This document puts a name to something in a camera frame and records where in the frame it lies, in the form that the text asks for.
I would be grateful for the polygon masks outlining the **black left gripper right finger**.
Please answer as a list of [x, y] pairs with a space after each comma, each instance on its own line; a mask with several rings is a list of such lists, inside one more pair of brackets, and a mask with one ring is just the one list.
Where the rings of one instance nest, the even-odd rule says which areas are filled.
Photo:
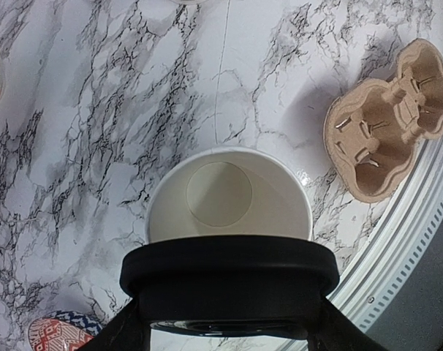
[[308, 350], [367, 350], [368, 338], [328, 299], [321, 300], [319, 324], [308, 332]]

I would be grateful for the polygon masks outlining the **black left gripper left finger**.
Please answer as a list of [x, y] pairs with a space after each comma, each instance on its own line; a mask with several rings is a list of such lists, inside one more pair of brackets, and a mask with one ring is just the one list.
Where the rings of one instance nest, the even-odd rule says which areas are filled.
[[132, 299], [91, 341], [86, 350], [149, 351], [151, 348], [150, 325], [140, 318], [139, 301]]

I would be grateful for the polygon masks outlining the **black paper coffee cup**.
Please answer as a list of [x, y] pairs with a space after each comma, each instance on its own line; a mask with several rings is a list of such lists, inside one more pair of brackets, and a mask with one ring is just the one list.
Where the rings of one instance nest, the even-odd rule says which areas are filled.
[[310, 240], [312, 212], [298, 177], [277, 158], [218, 147], [183, 160], [162, 178], [145, 232], [150, 243], [209, 235]]

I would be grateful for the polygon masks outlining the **brown cardboard cup carrier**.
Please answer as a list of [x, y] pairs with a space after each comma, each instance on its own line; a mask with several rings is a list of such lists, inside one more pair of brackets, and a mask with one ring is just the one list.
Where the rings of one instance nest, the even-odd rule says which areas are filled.
[[389, 197], [408, 176], [421, 139], [443, 135], [443, 58], [425, 39], [397, 57], [392, 80], [367, 78], [328, 109], [325, 149], [351, 195]]

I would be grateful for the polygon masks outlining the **black plastic cup lid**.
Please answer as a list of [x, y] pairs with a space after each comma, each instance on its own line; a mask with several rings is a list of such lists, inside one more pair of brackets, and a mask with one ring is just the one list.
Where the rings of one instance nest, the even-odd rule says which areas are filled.
[[148, 244], [125, 256], [120, 275], [143, 321], [193, 336], [299, 338], [338, 282], [326, 247], [265, 235]]

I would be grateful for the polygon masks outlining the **aluminium front rail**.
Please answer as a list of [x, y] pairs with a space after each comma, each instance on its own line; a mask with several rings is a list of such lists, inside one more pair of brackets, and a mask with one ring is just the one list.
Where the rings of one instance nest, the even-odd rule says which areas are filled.
[[350, 263], [331, 301], [367, 331], [429, 247], [443, 220], [443, 137], [421, 143], [417, 164], [398, 187], [365, 249]]

